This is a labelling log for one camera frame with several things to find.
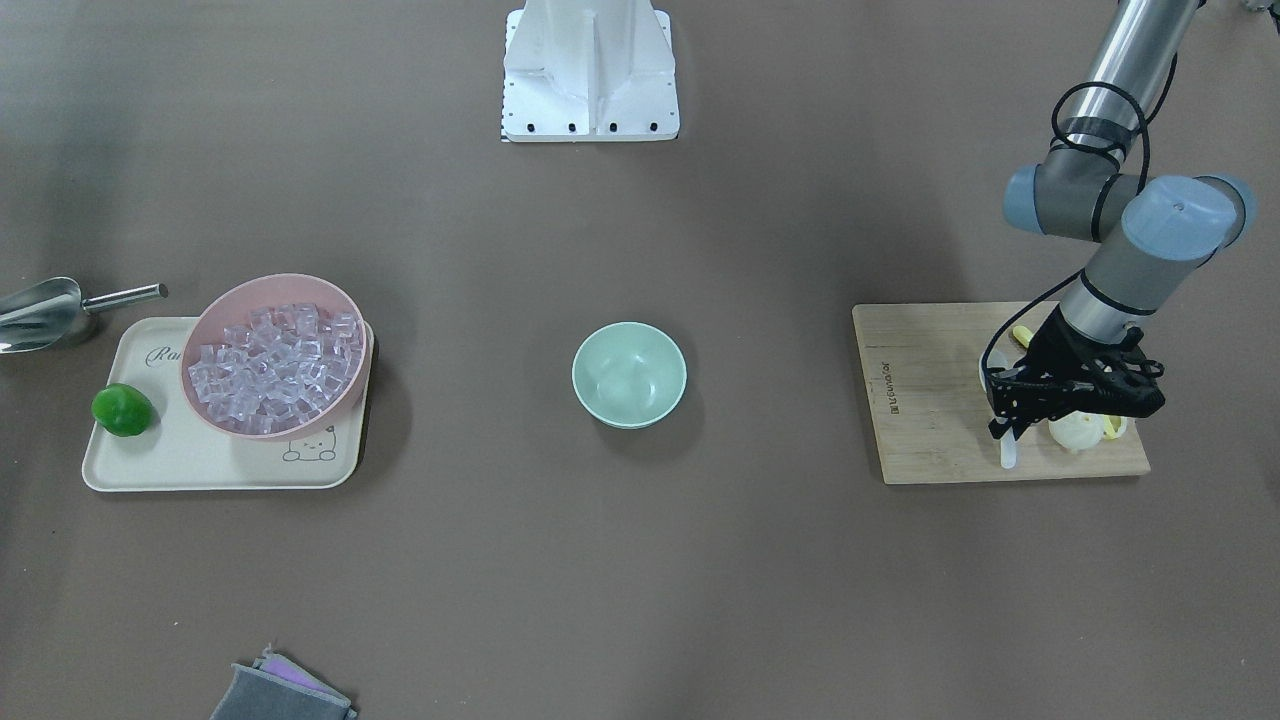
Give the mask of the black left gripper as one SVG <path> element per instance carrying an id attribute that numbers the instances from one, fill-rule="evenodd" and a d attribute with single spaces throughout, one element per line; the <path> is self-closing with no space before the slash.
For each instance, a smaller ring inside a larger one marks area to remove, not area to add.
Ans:
<path id="1" fill-rule="evenodd" d="M 1164 364 L 1140 348 L 1144 332 L 1123 331 L 1116 345 L 1097 342 L 1070 325 L 1059 309 L 1034 333 L 1027 355 L 989 375 L 992 420 L 1006 419 L 1019 439 L 1033 425 L 1071 413 L 1148 418 L 1166 404 L 1158 387 Z M 997 439 L 1002 433 L 988 424 Z"/>

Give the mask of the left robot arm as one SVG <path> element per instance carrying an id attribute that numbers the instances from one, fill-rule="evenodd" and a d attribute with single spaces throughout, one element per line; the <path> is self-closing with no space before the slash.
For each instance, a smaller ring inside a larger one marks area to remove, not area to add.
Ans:
<path id="1" fill-rule="evenodd" d="M 1053 287 L 1059 305 L 1023 359 L 983 366 L 989 433 L 1015 441 L 1071 413 L 1148 418 L 1165 404 L 1164 365 L 1140 348 L 1179 284 L 1251 228 L 1254 195 L 1230 176 L 1123 172 L 1178 65 L 1197 1 L 1120 1 L 1087 77 L 1051 113 L 1042 163 L 1018 169 L 1004 215 L 1036 234 L 1092 241 L 1089 261 Z"/>

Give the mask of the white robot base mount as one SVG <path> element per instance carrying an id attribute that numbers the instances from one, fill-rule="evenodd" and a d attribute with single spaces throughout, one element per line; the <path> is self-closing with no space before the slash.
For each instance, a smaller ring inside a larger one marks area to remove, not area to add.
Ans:
<path id="1" fill-rule="evenodd" d="M 500 140 L 678 137 L 669 14 L 649 1 L 526 1 L 504 23 Z"/>

